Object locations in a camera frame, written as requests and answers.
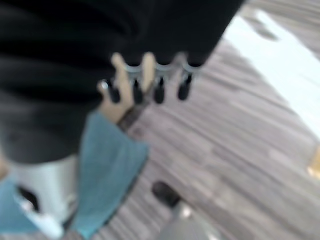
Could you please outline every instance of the blue towel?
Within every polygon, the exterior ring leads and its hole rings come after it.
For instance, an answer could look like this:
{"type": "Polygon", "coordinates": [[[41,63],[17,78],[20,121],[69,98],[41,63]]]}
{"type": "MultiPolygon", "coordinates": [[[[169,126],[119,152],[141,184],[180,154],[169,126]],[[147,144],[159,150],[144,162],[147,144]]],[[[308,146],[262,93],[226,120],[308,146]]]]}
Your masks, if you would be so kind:
{"type": "MultiPolygon", "coordinates": [[[[79,209],[73,228],[89,239],[117,210],[148,155],[144,143],[128,138],[100,113],[92,113],[80,153],[79,209]]],[[[0,182],[0,234],[37,228],[14,201],[10,177],[0,182]]]]}

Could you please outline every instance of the sleeve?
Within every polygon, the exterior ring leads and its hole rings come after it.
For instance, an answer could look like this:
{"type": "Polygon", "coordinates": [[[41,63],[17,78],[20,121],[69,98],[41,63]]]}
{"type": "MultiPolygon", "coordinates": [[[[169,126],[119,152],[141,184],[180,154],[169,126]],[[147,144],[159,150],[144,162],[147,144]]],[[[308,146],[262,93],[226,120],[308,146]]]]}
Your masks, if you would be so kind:
{"type": "Polygon", "coordinates": [[[79,150],[90,111],[111,78],[114,52],[140,38],[152,0],[0,3],[0,144],[19,163],[79,150]]]}

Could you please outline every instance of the wood laminate floor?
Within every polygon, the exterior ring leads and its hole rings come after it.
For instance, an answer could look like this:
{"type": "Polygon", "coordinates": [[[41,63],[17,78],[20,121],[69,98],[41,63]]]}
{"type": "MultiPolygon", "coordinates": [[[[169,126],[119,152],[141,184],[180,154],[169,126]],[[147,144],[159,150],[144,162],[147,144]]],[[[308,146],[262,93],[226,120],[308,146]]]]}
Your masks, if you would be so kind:
{"type": "MultiPolygon", "coordinates": [[[[255,24],[256,8],[320,56],[319,1],[253,0],[240,14],[255,24]]],[[[149,101],[120,124],[150,144],[149,160],[117,215],[92,239],[155,239],[171,217],[150,192],[164,180],[205,211],[227,240],[319,240],[320,182],[307,173],[319,142],[300,118],[227,41],[185,103],[176,97],[180,74],[168,84],[164,105],[149,101]]],[[[70,232],[65,239],[80,237],[70,232]]]]}

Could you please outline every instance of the black jacket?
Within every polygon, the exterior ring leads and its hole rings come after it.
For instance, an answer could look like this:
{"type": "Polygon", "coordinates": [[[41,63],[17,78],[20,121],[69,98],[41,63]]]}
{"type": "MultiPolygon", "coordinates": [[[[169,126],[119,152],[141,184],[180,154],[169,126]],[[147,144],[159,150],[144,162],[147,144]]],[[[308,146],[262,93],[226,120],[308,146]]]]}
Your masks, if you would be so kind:
{"type": "Polygon", "coordinates": [[[201,65],[244,0],[0,1],[0,141],[12,161],[62,159],[112,78],[110,57],[185,51],[201,65]]]}

